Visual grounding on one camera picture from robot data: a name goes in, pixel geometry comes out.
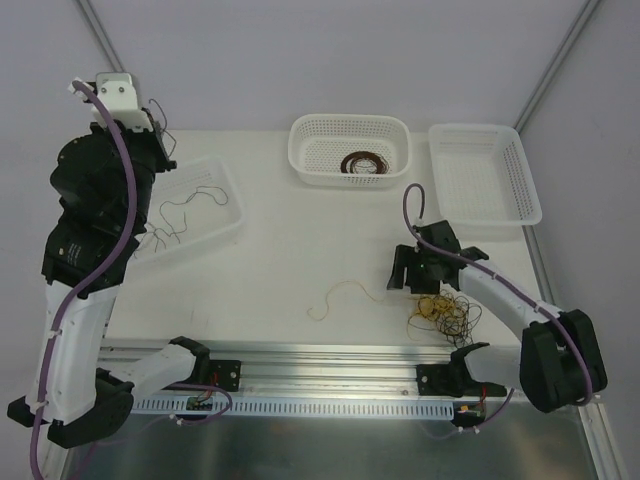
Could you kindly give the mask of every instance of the perforated metal strip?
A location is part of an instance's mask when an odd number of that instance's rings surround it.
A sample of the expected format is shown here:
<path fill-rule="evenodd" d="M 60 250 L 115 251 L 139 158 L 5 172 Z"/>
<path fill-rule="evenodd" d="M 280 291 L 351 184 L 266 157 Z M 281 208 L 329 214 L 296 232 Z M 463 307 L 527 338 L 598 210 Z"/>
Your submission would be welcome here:
<path fill-rule="evenodd" d="M 224 408 L 226 400 L 209 400 L 212 409 L 187 410 L 185 396 L 156 395 L 141 400 L 133 413 L 206 415 Z M 408 420 L 451 420 L 453 404 L 432 400 L 346 400 L 313 398 L 237 397 L 225 415 L 262 417 L 322 417 L 322 418 L 394 418 Z"/>

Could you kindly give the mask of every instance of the white plastic basket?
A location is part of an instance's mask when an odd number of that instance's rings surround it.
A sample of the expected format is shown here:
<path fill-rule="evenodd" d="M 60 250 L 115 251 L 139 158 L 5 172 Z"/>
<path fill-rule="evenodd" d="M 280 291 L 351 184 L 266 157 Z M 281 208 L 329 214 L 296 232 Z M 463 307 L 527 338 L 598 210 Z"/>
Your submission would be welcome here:
<path fill-rule="evenodd" d="M 520 136 L 500 125 L 429 129 L 442 216 L 459 225 L 535 225 L 542 210 Z"/>
<path fill-rule="evenodd" d="M 341 173 L 344 158 L 359 151 L 382 157 L 389 166 L 387 173 Z M 291 127 L 289 163 L 311 185 L 389 187 L 411 167 L 409 129 L 393 117 L 305 115 Z"/>
<path fill-rule="evenodd" d="M 215 248 L 235 235 L 245 213 L 222 159 L 211 155 L 178 163 L 175 170 L 156 176 L 147 220 L 148 232 L 137 237 L 141 243 L 134 264 L 193 251 L 195 246 Z"/>

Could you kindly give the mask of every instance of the tangled wire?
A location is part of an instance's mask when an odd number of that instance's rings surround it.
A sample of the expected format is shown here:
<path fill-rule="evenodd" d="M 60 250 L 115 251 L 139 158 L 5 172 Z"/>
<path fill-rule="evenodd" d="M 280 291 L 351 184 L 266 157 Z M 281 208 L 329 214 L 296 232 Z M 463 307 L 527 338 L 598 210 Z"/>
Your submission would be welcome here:
<path fill-rule="evenodd" d="M 481 316 L 480 305 L 469 302 L 469 299 L 462 295 L 455 296 L 451 292 L 442 290 L 438 295 L 420 297 L 416 310 L 407 320 L 407 336 L 411 338 L 409 327 L 438 331 L 455 347 L 464 347 L 473 343 L 471 331 L 478 324 Z M 415 317 L 422 317 L 433 327 L 421 327 L 412 323 Z"/>

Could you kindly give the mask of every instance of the metal frame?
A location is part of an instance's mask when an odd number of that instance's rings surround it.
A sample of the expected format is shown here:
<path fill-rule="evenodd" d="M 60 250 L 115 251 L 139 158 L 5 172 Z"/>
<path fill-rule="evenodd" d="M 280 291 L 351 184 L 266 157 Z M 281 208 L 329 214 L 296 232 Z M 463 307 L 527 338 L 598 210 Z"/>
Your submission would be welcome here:
<path fill-rule="evenodd" d="M 98 48 L 113 71 L 125 71 L 109 35 L 90 0 L 74 0 Z M 514 128 L 522 133 L 545 98 L 562 65 L 603 0 L 587 0 L 570 25 L 557 51 L 522 109 Z M 532 227 L 524 235 L 542 299 L 555 303 L 540 246 Z M 100 354 L 104 368 L 134 361 L 164 346 L 165 342 L 110 341 Z M 339 345 L 263 345 L 216 343 L 208 345 L 216 358 L 243 361 L 242 390 L 252 396 L 325 398 L 407 398 L 417 395 L 414 366 L 447 361 L 442 347 L 384 347 Z M 520 395 L 515 401 L 525 401 Z M 628 475 L 611 434 L 606 411 L 599 403 L 580 409 L 591 455 L 600 478 Z M 47 464 L 60 465 L 60 456 L 47 455 Z"/>

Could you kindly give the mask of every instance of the white wall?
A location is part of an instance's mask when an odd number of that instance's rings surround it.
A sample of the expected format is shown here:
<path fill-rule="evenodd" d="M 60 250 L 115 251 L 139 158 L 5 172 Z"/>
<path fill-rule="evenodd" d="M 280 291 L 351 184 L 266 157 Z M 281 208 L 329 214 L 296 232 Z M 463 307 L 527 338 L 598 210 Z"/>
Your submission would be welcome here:
<path fill-rule="evenodd" d="M 523 136 L 554 290 L 595 322 L 605 392 L 640 476 L 640 2 L 607 0 Z"/>
<path fill-rule="evenodd" d="M 306 113 L 512 124 L 583 0 L 94 0 L 181 129 Z"/>
<path fill-rule="evenodd" d="M 88 133 L 66 91 L 107 70 L 70 0 L 5 2 L 0 15 L 0 405 L 26 393 L 40 350 L 48 232 L 60 214 L 48 177 L 60 148 Z M 24 478 L 30 431 L 0 414 L 2 478 Z"/>

